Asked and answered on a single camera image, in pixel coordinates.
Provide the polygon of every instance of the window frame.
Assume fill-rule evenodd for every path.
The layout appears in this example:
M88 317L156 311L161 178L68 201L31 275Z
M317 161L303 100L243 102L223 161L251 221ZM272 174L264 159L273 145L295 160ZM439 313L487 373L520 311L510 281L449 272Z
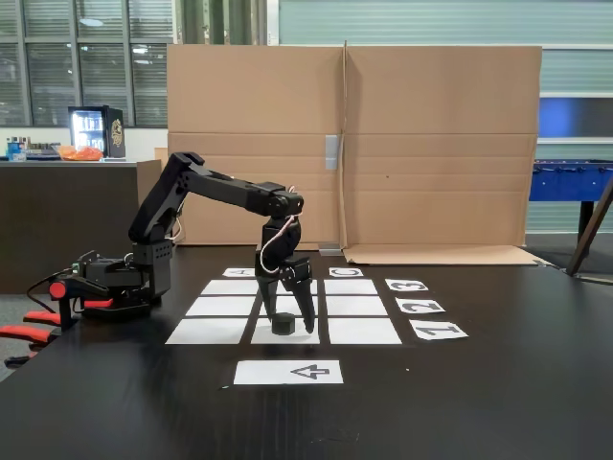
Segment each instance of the window frame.
M121 0L122 3L122 36L117 37L79 37L78 33L78 18L76 0L66 0L68 3L68 23L69 30L67 35L26 35L26 17L25 17L25 0L14 0L15 2L15 20L16 34L1 35L0 43L15 44L17 46L17 56L19 61L20 79L21 79L21 99L24 113L24 126L26 127L65 127L60 125L35 125L32 108L32 93L30 86L29 64L27 46L31 43L65 43L70 44L72 58L72 75L74 80L75 102L77 105L82 105L83 92L82 81L80 75L80 60L79 47L86 44L106 45L106 44L122 44L124 46L124 68L125 68L125 93L127 96L127 113L125 120L130 127L160 127L160 126L139 126L136 124L135 105L134 105L134 83L132 73L132 45L138 44L172 44L175 36L160 36L137 38L130 36L130 14L129 0Z

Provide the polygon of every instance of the robotic arm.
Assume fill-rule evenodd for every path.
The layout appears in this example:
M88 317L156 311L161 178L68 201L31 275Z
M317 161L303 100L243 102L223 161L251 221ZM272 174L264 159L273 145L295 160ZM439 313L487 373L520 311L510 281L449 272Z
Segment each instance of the robotic arm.
M270 217L262 228L255 258L256 278L266 313L272 320L281 280L285 289L294 294L306 330L312 333L315 310L310 294L310 264L308 258L293 257L301 237L298 216L303 209L303 198L279 184L254 184L207 170L204 160L190 152L174 153L170 157L141 205L128 232L132 240L131 259L130 254L123 259L106 259L94 252L88 253L79 259L71 275L56 277L52 286L61 283L67 288L65 297L80 298L84 316L113 319L159 303L162 294L170 289L172 240L167 234L188 193ZM58 300L61 313L62 299Z

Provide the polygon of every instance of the cardboard sheet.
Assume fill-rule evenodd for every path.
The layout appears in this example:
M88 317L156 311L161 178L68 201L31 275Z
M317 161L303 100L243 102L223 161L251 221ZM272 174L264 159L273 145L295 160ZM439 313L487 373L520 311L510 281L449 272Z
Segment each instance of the cardboard sheet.
M338 48L171 45L169 132L338 134Z
M350 47L345 255L524 264L537 47Z
M169 134L171 151L194 151L205 166L251 182L294 185L305 198L302 243L335 242L336 170L326 169L321 134ZM189 195L184 244L257 244L266 218L236 206Z
M169 148L295 185L303 243L338 242L357 263L530 264L515 246L540 59L523 46L170 46ZM327 169L331 135L337 171ZM256 243L262 225L197 196L184 220L191 244Z
M339 50L178 45L168 66L170 151L194 151L240 179L294 185L305 198L301 247L337 242L326 138L343 116ZM266 222L194 195L183 216L185 244L255 244Z
M515 246L481 244L357 244L345 249L351 263L367 265L549 264Z

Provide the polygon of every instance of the floor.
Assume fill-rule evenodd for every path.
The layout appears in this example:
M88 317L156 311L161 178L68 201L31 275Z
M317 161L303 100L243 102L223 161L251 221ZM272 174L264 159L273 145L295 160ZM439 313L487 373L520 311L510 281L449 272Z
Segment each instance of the floor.
M577 236L570 234L536 235L530 234L526 238L528 250L542 259L558 266L566 266L570 260ZM583 267L583 273L598 273L613 277L613 234L598 235L592 244L590 256ZM613 287L598 286L603 292L613 296ZM41 300L49 302L49 297L40 296ZM23 315L30 310L37 310L38 306L25 295L0 295L0 326L7 324L20 324ZM51 327L35 325L39 328ZM20 340L0 339L0 381L11 374L2 361L7 357L26 355L30 350L27 343Z

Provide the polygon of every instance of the paper with arrow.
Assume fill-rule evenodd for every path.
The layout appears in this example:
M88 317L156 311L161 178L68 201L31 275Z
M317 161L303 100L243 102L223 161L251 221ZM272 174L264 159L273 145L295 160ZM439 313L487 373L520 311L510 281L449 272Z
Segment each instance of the paper with arrow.
M234 385L316 385L343 383L338 360L274 359L239 361Z

